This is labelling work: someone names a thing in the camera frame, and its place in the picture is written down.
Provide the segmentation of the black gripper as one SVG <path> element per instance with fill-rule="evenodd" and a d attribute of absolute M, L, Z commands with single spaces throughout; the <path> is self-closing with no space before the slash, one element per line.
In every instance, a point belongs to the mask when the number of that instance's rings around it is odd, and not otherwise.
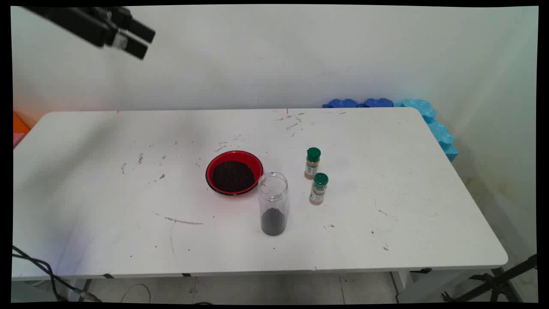
<path fill-rule="evenodd" d="M 24 6 L 24 9 L 49 20 L 96 47 L 112 46 L 141 60 L 147 53 L 148 47 L 145 43 L 116 30 L 106 18 L 90 12 L 87 8 Z M 147 43 L 153 42 L 156 32 L 133 18 L 128 8 L 111 6 L 110 12 L 112 22 L 119 29 L 127 30 Z"/>

